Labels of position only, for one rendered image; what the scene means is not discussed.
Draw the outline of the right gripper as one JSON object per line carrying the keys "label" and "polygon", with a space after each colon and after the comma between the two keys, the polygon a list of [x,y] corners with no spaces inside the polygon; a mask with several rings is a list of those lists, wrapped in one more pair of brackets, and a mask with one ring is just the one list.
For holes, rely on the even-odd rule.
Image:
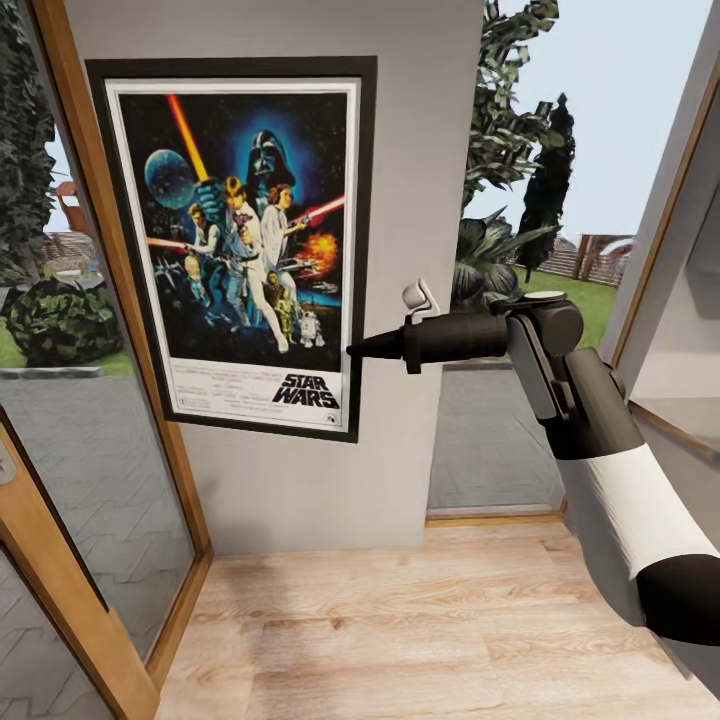
{"label": "right gripper", "polygon": [[346,348],[352,356],[403,359],[408,374],[421,374],[426,363],[464,361],[472,357],[472,331],[466,312],[440,314],[411,323],[411,315],[397,332],[370,338]]}

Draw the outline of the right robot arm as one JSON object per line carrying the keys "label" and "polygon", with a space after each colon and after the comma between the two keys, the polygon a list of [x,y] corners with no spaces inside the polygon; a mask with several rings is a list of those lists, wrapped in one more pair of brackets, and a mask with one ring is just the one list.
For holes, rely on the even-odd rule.
{"label": "right robot arm", "polygon": [[346,352],[403,359],[408,374],[508,352],[546,427],[600,596],[630,626],[650,628],[720,702],[720,554],[646,444],[617,369],[594,347],[575,349],[584,318],[567,295],[536,292],[440,314],[421,277],[403,291],[414,309],[404,326]]}

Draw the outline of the poster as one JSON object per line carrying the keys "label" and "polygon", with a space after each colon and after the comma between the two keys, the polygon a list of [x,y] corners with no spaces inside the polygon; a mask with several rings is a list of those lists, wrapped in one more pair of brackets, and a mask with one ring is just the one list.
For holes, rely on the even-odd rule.
{"label": "poster", "polygon": [[84,64],[165,421],[358,444],[379,56]]}

